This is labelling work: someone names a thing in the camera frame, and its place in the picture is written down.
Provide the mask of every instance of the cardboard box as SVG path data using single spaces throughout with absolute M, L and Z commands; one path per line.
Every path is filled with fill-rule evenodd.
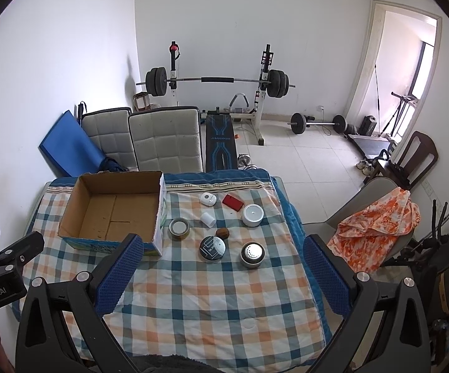
M 166 185 L 160 171 L 81 175 L 58 234 L 77 250 L 111 253 L 128 233 L 138 234 L 144 255 L 162 255 Z

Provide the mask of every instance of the plaid blanket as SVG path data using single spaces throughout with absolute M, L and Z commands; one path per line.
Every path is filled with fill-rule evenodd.
M 311 364 L 330 333 L 319 288 L 307 279 L 268 173 L 226 170 L 164 178 L 168 218 L 163 256 L 144 257 L 114 312 L 104 316 L 125 352 L 178 354 L 225 372 L 273 373 Z M 74 182 L 53 182 L 36 210 L 30 230 L 43 234 L 45 249 L 26 265 L 26 285 L 36 276 L 49 283 L 71 280 L 82 270 L 91 271 L 104 256 L 77 251 L 57 236 Z M 218 197 L 214 207 L 199 202 L 204 191 Z M 234 210 L 222 205 L 228 193 L 245 205 L 263 207 L 259 227 L 246 227 Z M 203 211 L 217 219 L 215 228 L 200 221 Z M 175 217 L 190 222 L 191 234 L 181 241 L 169 236 L 167 227 Z M 206 263 L 199 258 L 199 243 L 219 227 L 230 231 L 227 250 L 217 263 Z M 255 270 L 238 261 L 241 247 L 251 240 L 266 249 Z M 23 303 L 15 303 L 17 316 Z M 72 314 L 64 314 L 80 356 L 91 359 Z

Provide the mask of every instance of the electrical outlet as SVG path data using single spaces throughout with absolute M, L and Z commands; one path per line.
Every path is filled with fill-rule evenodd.
M 437 205 L 437 212 L 440 213 L 442 211 L 442 202 L 439 200 L 438 196 L 435 194 L 435 191 L 433 190 L 430 183 L 427 181 L 427 179 L 424 179 L 422 181 L 422 187 L 425 190 L 425 193 L 430 198 L 431 201 L 435 199 L 435 204 Z

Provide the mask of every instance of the white cylindrical cup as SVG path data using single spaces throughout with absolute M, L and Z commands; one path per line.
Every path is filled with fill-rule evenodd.
M 264 217 L 264 210 L 256 204 L 247 205 L 243 209 L 242 220 L 246 226 L 257 227 Z
M 216 224 L 216 219 L 209 213 L 202 213 L 200 220 L 209 228 L 212 228 Z

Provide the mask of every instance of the orange floral cloth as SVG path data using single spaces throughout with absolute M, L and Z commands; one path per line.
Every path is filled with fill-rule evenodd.
M 396 188 L 341 221 L 327 246 L 344 258 L 354 272 L 374 272 L 398 236 L 408 234 L 419 220 L 419 208 L 411 202 L 410 192 Z

